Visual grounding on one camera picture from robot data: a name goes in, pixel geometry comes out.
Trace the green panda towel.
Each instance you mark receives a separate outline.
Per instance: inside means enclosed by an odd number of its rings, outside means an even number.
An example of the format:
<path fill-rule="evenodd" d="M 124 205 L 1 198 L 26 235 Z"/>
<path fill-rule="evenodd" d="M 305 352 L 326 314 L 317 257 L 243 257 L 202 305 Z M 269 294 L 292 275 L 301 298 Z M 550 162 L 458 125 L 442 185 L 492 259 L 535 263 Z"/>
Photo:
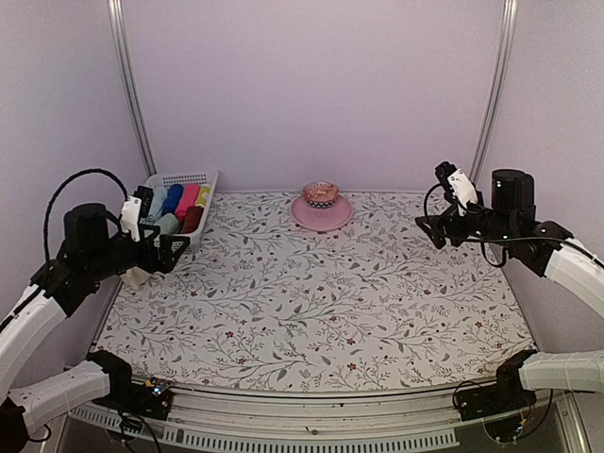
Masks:
<path fill-rule="evenodd" d="M 161 235 L 177 234 L 180 230 L 180 222 L 178 221 L 177 217 L 171 212 L 162 215 L 154 223 L 154 226 L 159 228 Z"/>

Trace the dark red towel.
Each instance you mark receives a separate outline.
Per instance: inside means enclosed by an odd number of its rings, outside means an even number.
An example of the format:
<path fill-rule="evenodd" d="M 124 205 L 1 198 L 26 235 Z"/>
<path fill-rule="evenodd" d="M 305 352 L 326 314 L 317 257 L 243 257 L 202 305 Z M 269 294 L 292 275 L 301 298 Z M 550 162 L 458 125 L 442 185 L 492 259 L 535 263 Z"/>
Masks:
<path fill-rule="evenodd" d="M 185 214 L 180 233 L 181 234 L 194 233 L 199 227 L 203 213 L 204 213 L 204 208 L 202 208 L 202 207 L 196 207 L 196 206 L 189 207 Z"/>

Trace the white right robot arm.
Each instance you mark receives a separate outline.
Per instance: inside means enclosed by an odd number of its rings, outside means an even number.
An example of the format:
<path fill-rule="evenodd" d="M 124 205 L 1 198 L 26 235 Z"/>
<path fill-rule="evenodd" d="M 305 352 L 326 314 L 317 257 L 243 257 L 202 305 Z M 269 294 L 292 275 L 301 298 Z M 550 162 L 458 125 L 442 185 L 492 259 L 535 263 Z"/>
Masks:
<path fill-rule="evenodd" d="M 426 213 L 415 223 L 436 248 L 463 243 L 499 245 L 503 260 L 519 260 L 536 276 L 558 284 L 596 314 L 602 314 L 602 260 L 563 226 L 537 221 L 532 175 L 513 169 L 493 171 L 489 206 L 455 165 L 447 161 L 439 164 L 435 176 L 449 206 L 438 215 Z M 495 411 L 508 411 L 525 391 L 601 393 L 603 352 L 524 351 L 498 367 L 497 381 L 487 397 Z"/>

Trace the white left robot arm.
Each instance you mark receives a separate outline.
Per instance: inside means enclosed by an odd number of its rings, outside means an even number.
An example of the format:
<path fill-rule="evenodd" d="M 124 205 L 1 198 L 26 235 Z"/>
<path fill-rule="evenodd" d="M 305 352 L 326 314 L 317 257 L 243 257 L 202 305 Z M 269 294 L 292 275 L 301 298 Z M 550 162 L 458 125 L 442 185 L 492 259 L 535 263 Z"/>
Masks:
<path fill-rule="evenodd" d="M 79 205 L 63 217 L 57 256 L 32 276 L 22 297 L 1 323 L 1 444 L 18 451 L 53 418 L 93 400 L 120 410 L 138 408 L 154 392 L 132 381 L 129 364 L 100 351 L 44 381 L 18 389 L 13 382 L 47 336 L 71 317 L 102 281 L 139 268 L 170 273 L 190 244 L 138 223 L 135 198 L 123 216 L 101 203 Z"/>

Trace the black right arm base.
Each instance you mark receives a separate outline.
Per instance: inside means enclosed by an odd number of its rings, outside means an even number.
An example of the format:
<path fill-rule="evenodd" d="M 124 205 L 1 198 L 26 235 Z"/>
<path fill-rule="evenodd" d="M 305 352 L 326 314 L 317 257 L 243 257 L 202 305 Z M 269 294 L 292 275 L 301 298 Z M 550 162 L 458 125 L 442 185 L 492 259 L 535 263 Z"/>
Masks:
<path fill-rule="evenodd" d="M 518 441 L 525 433 L 529 416 L 537 403 L 536 393 L 522 386 L 519 370 L 536 353 L 536 350 L 524 350 L 504 361 L 497 367 L 492 384 L 478 384 L 471 380 L 459 384 L 452 395 L 452 404 L 462 421 L 513 411 L 512 417 L 488 422 L 484 428 L 487 435 L 498 443 Z"/>

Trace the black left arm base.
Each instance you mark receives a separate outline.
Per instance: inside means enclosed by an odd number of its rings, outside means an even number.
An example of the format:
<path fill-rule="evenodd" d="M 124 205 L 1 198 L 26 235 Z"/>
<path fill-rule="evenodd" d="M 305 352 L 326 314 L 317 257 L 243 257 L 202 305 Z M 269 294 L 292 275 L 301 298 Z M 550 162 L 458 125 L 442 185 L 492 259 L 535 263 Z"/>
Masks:
<path fill-rule="evenodd" d="M 89 353 L 86 360 L 98 364 L 109 376 L 109 393 L 95 398 L 94 404 L 155 420 L 168 419 L 174 395 L 166 387 L 155 381 L 135 383 L 130 364 L 108 351 Z"/>

